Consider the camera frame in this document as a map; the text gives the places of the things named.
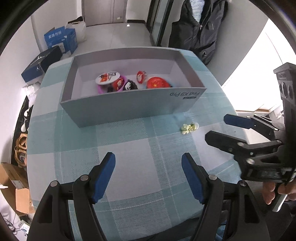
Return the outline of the person's right hand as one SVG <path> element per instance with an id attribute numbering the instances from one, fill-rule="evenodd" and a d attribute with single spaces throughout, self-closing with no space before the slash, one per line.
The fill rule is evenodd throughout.
<path id="1" fill-rule="evenodd" d="M 263 182 L 262 185 L 262 196 L 264 202 L 269 205 L 275 198 L 275 187 L 274 182 Z M 296 200 L 296 183 L 295 179 L 289 182 L 287 185 L 281 184 L 277 190 L 278 194 L 287 195 L 286 201 L 295 201 Z"/>

